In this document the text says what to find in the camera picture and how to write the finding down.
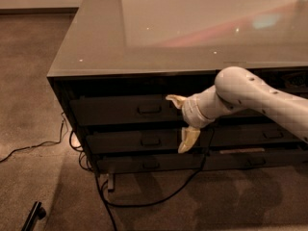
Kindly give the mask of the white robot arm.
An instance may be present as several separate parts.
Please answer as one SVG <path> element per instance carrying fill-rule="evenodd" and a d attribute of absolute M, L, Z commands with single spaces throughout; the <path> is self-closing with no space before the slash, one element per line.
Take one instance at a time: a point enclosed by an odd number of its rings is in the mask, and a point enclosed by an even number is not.
<path fill-rule="evenodd" d="M 263 114 L 302 141 L 308 139 L 308 100 L 277 90 L 238 66 L 221 70 L 215 83 L 203 92 L 189 97 L 169 94 L 167 100 L 187 123 L 181 132 L 180 153 L 192 149 L 200 130 L 215 119 L 244 109 Z"/>

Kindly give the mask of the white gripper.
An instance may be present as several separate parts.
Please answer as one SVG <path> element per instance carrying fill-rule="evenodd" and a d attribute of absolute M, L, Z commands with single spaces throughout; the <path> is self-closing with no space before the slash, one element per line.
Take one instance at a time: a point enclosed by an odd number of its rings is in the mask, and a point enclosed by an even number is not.
<path fill-rule="evenodd" d="M 190 125 L 181 131 L 179 153 L 188 152 L 193 148 L 200 135 L 201 128 L 216 119 L 216 95 L 214 93 L 196 93 L 188 98 L 169 94 L 166 100 L 171 101 L 177 109 L 182 110 L 184 120 Z"/>

